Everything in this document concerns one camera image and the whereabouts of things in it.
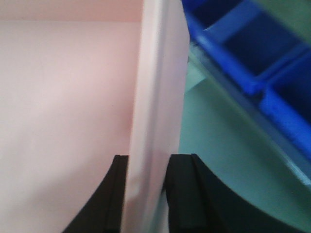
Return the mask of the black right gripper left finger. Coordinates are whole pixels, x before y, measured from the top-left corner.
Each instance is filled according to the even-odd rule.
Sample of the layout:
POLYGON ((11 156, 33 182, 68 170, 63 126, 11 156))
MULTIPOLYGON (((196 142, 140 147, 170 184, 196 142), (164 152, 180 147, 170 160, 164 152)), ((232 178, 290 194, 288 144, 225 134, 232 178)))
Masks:
POLYGON ((65 233, 119 233, 128 167, 127 155, 115 155, 104 179, 65 233))

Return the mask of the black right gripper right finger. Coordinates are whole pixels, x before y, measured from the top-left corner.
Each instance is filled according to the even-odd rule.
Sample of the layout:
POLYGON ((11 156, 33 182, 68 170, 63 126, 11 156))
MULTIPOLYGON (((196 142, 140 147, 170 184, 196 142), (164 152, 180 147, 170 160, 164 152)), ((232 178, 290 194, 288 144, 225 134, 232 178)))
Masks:
POLYGON ((172 233, 308 233, 311 214, 276 182, 227 185, 196 154, 172 154, 165 190, 172 233))

